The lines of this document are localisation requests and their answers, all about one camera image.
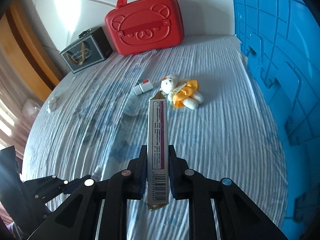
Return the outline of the long toothpaste box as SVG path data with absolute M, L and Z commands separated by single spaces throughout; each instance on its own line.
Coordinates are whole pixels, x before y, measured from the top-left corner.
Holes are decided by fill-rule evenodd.
M 167 100 L 160 90 L 149 100 L 147 145 L 147 207 L 169 204 Z

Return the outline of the white red-label bottle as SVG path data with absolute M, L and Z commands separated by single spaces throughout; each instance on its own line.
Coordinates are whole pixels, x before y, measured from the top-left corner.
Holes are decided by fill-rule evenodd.
M 153 89 L 153 84 L 149 79 L 147 79 L 142 81 L 135 87 L 133 87 L 133 92 L 136 96 L 139 96 L 140 94 L 146 93 L 152 89 Z

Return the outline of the clear plastic bag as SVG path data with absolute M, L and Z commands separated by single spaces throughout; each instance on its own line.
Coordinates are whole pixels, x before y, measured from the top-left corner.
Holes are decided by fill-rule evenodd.
M 36 101 L 32 99 L 28 99 L 22 107 L 22 114 L 28 120 L 34 121 L 40 109 L 41 109 L 41 106 Z

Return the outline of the black gift box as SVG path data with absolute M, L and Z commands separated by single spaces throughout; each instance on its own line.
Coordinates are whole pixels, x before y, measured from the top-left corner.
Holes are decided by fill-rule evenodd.
M 78 39 L 60 52 L 73 74 L 103 62 L 113 49 L 102 27 L 83 31 Z

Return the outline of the blue plastic crate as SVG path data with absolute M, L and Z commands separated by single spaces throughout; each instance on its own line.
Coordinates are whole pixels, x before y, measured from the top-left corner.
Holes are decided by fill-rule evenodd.
M 298 197 L 319 185 L 319 0 L 233 0 L 235 34 L 278 126 L 288 181 L 282 225 L 307 232 Z

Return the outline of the red bear suitcase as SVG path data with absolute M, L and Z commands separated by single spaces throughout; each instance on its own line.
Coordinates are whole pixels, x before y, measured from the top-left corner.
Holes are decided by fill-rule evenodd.
M 178 46 L 184 39 L 177 0 L 117 0 L 105 24 L 117 52 L 124 56 Z

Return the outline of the wooden bed frame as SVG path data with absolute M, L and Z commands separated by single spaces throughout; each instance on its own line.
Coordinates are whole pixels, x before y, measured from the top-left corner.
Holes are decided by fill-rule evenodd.
M 46 101 L 63 75 L 36 36 L 21 0 L 13 0 L 1 18 L 1 46 L 22 81 Z

